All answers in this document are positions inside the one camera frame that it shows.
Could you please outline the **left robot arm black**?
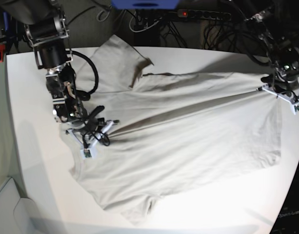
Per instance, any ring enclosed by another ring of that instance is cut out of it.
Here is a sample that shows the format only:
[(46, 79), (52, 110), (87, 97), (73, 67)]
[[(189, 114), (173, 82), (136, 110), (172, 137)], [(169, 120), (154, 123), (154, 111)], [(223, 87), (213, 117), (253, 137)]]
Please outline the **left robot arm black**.
[(273, 71), (261, 78), (259, 88), (288, 102), (299, 111), (299, 0), (231, 0), (242, 22), (239, 35), (251, 33), (261, 43), (268, 60), (263, 62), (248, 49), (248, 57)]

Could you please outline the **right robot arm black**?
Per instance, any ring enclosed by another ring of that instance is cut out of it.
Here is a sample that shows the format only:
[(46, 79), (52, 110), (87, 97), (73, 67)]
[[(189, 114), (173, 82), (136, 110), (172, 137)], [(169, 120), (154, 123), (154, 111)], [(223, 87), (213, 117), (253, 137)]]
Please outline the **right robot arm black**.
[[(46, 87), (52, 97), (56, 122), (70, 126), (67, 134), (81, 135), (79, 142), (86, 153), (96, 143), (109, 146), (107, 132), (117, 121), (97, 118), (104, 110), (102, 105), (90, 113), (83, 105), (97, 90), (99, 75), (89, 57), (65, 47), (69, 30), (62, 6), (55, 0), (0, 0), (0, 8), (23, 24), (37, 68), (46, 70)], [(86, 60), (93, 70), (94, 86), (89, 92), (76, 88), (73, 56)]]

